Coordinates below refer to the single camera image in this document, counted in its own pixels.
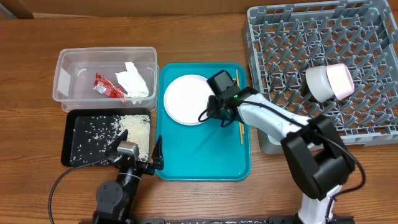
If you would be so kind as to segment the white tissue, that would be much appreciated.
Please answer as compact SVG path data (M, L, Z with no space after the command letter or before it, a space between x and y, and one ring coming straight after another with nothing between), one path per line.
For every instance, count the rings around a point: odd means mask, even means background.
M133 62L125 62L126 71L116 72L118 84L124 89L122 103L142 103L149 99L149 88Z

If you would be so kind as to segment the pink bowl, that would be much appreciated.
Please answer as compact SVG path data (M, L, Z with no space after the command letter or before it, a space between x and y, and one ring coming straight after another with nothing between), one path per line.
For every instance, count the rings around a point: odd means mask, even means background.
M354 92L354 83L348 67L343 64L326 66L326 74L334 96L342 100Z

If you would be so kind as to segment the large pink plate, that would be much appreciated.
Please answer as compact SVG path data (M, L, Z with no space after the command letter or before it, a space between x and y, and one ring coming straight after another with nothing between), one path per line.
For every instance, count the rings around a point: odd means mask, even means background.
M164 93L167 114L177 123L194 126L200 124L199 115L207 109L209 96L214 95L201 75L183 75L170 83Z

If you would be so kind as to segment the red snack wrapper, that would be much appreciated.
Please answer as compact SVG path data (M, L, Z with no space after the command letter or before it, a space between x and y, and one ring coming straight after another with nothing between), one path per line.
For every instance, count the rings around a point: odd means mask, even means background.
M93 89L98 93L106 95L110 98L125 98L126 94L118 87L113 85L107 78L96 73Z

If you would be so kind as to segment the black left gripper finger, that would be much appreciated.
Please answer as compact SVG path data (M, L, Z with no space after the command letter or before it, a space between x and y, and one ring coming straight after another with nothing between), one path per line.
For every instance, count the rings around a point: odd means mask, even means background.
M152 151L152 165L151 167L155 170L163 170L164 169L164 157L162 152L162 136L159 135L154 150Z
M127 140L128 130L125 129L107 148L107 154L111 154L112 152L116 152L118 146Z

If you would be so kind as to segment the pile of rice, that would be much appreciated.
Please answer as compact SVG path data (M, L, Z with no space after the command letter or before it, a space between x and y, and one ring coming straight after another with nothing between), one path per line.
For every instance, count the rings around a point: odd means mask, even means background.
M71 166L104 159L106 148L128 130L127 141L139 147L139 161L149 158L150 118L148 115L79 116L73 128Z

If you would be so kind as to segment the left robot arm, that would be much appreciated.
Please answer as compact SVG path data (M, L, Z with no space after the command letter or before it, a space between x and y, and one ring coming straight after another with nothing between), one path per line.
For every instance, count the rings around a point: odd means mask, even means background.
M115 181L100 185L96 192L96 211L93 223L134 223L130 210L143 175L154 175L164 169L162 136L157 138L152 152L152 162L138 160L139 147L127 141L124 130L107 148L106 160L119 170Z

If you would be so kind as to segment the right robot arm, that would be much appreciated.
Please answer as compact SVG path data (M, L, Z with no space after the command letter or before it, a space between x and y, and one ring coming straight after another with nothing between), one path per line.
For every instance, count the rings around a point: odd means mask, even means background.
M222 127L239 121L268 134L282 146L290 173L303 192L295 223L333 223L335 198L355 170L336 128L324 115L309 118L266 100L251 87L214 87L205 114Z

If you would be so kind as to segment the grey bowl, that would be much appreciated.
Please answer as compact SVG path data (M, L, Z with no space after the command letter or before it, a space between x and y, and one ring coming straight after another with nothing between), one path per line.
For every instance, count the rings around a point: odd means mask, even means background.
M328 81L326 66L308 68L305 80L311 94L318 102L323 103L334 95Z

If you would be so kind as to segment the white plastic cup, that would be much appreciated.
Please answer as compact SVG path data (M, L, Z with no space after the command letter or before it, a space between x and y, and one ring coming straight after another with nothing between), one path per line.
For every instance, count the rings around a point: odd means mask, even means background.
M271 143L273 143L274 145L280 145L280 142L277 141L276 139L274 139L272 136L268 136L268 139Z

